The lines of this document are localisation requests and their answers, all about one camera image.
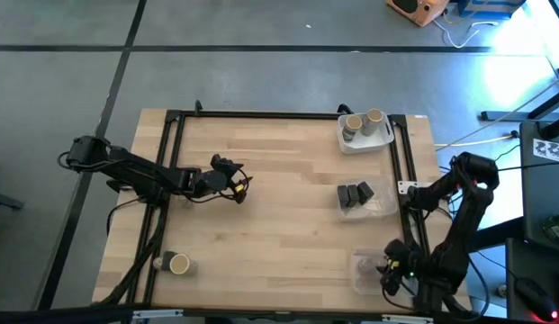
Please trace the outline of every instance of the white cable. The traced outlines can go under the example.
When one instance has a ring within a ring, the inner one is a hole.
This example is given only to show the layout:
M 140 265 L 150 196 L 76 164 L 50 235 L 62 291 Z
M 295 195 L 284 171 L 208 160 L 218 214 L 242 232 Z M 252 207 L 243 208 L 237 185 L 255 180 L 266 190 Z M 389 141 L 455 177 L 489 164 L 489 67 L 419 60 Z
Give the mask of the white cable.
M 469 32 L 469 30 L 471 30 L 472 28 L 474 28 L 475 31 L 473 32 L 473 34 L 471 34 L 471 36 L 469 36 L 469 37 L 463 42 L 463 44 L 457 45 L 457 44 L 455 44 L 455 43 L 451 40 L 451 34 L 449 34 L 449 31 L 448 31 L 447 29 L 445 29 L 443 26 L 441 26 L 441 24 L 440 24 L 439 22 L 437 22 L 437 20 L 434 20 L 433 23 L 434 23 L 437 27 L 439 27 L 439 28 L 443 31 L 443 33 L 446 33 L 446 34 L 447 34 L 447 39 L 449 40 L 449 43 L 451 43 L 451 45 L 452 45 L 454 48 L 456 48 L 456 49 L 461 49 L 462 47 L 464 47 L 465 45 L 467 45 L 467 42 L 469 42 L 469 41 L 471 40 L 471 38 L 472 38 L 473 36 L 475 36 L 475 35 L 479 32 L 479 30 L 476 29 L 475 26 L 477 26 L 477 25 L 482 25 L 482 24 L 488 24 L 488 25 L 491 25 L 491 26 L 497 26 L 497 25 L 499 25 L 498 22 L 474 22 L 474 23 L 472 23 L 471 26 L 469 26 L 469 28 L 467 29 L 467 32 Z
M 511 139 L 513 137 L 513 135 L 505 135 L 505 136 L 501 136 L 495 139 L 486 139 L 486 140 L 478 140 L 475 142 L 469 142 L 469 143 L 461 143 L 461 144 L 435 144 L 436 147 L 446 147 L 446 146 L 451 146 L 451 147 L 462 147 L 462 146 L 472 146 L 472 145 L 478 145 L 478 144 L 485 144 L 485 143 L 493 143 L 494 141 L 498 141 L 498 140 L 506 140 L 506 139 Z
M 462 140 L 465 140 L 466 138 L 468 138 L 468 137 L 470 137 L 470 136 L 472 136 L 472 135 L 474 135 L 474 134 L 476 134 L 476 133 L 478 133 L 478 132 L 480 132 L 480 131 L 483 131 L 484 129 L 486 129 L 486 128 L 492 126 L 493 124 L 502 121 L 503 119 L 505 119 L 505 118 L 508 117 L 509 115 L 511 115 L 511 114 L 513 114 L 513 113 L 516 113 L 518 110 L 522 109 L 523 107 L 527 106 L 528 104 L 531 104 L 534 100 L 536 100 L 536 99 L 537 99 L 540 95 L 542 95 L 545 91 L 551 89 L 552 86 L 555 86 L 555 85 L 558 84 L 558 83 L 559 83 L 559 78 L 557 78 L 557 80 L 555 80 L 551 85 L 548 85 L 548 86 L 547 86 L 545 89 L 543 89 L 540 93 L 536 94 L 534 97 L 532 97 L 531 99 L 527 100 L 527 101 L 524 102 L 521 106 L 517 107 L 516 109 L 512 110 L 511 112 L 508 112 L 508 113 L 502 115 L 500 118 L 496 119 L 495 121 L 492 121 L 492 122 L 488 123 L 487 125 L 482 126 L 482 127 L 478 128 L 477 130 L 474 130 L 474 131 L 470 132 L 469 134 L 463 136 L 463 137 L 460 138 L 460 139 L 456 139 L 456 140 L 452 141 L 451 143 L 445 145 L 443 148 L 438 148 L 438 149 L 436 149 L 436 151 L 440 151 L 441 149 L 446 149 L 446 148 L 448 148 L 448 147 L 450 147 L 450 146 L 453 146 L 454 144 L 456 144 L 456 143 L 458 143 L 458 142 L 460 142 L 460 141 L 462 141 Z

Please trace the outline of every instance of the white tray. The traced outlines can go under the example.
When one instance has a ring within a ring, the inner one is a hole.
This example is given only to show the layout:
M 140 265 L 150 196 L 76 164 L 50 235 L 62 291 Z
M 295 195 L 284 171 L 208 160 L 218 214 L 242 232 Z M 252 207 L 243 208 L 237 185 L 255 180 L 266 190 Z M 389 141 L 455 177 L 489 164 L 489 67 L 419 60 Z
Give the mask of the white tray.
M 385 147 L 385 145 L 391 143 L 395 136 L 393 135 L 393 128 L 389 123 L 389 118 L 387 118 L 387 114 L 382 112 L 383 114 L 383 122 L 380 122 L 377 125 L 377 129 L 374 133 L 370 136 L 365 136 L 361 133 L 361 130 L 358 130 L 355 134 L 355 137 L 349 141 L 345 142 L 343 140 L 343 135 L 341 132 L 343 131 L 343 127 L 345 127 L 345 121 L 350 114 L 339 116 L 337 119 L 337 137 L 339 139 L 339 147 L 341 148 L 341 152 L 345 154 L 354 154 L 354 153 L 362 153 L 362 152 L 372 152 L 377 151 Z M 366 113 L 356 113 L 356 116 L 359 116 L 363 120 L 363 116 Z

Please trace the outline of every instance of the clear plastic container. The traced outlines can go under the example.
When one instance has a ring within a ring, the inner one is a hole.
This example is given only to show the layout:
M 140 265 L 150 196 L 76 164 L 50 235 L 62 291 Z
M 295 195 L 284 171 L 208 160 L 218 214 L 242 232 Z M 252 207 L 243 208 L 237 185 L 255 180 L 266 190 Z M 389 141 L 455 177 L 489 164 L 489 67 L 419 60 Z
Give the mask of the clear plastic container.
M 392 184 L 383 176 L 369 176 L 362 179 L 349 179 L 339 182 L 338 185 L 359 185 L 366 182 L 374 195 L 365 204 L 356 203 L 351 208 L 339 205 L 342 221 L 364 221 L 393 215 L 398 211 L 397 198 Z
M 377 271 L 377 266 L 385 266 L 387 259 L 380 248 L 361 247 L 351 252 L 351 280 L 353 289 L 356 293 L 367 295 L 382 293 L 381 274 Z M 413 292 L 417 291 L 416 280 L 403 280 L 403 283 L 410 287 Z M 403 288 L 400 289 L 401 294 L 406 294 Z

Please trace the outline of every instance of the white sticker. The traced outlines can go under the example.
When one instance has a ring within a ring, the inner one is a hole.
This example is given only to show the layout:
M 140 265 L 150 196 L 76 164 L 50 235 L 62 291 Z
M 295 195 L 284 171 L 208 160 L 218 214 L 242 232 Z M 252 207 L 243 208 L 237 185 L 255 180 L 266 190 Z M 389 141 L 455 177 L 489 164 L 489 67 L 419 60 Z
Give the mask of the white sticker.
M 559 162 L 559 143 L 533 139 L 533 155 Z
M 559 238 L 559 226 L 553 226 L 551 230 L 553 230 L 555 235 Z

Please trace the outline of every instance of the black block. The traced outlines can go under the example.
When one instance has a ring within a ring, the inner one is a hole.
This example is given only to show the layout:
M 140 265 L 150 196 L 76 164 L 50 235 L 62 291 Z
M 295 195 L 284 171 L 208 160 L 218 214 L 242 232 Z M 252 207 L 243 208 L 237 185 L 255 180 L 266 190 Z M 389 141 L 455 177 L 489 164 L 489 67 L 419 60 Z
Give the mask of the black block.
M 359 191 L 359 202 L 361 204 L 367 203 L 374 195 L 373 190 L 365 181 L 357 186 L 357 190 Z
M 354 184 L 348 185 L 347 192 L 349 193 L 349 202 L 347 203 L 347 207 L 353 207 L 359 202 L 359 191 L 357 190 L 357 186 Z
M 349 193 L 347 192 L 346 185 L 339 185 L 337 187 L 337 197 L 339 198 L 341 208 L 346 208 L 349 203 Z
M 177 253 L 173 251 L 163 252 L 163 262 L 161 263 L 161 271 L 171 271 L 170 263 L 171 259 L 176 256 Z

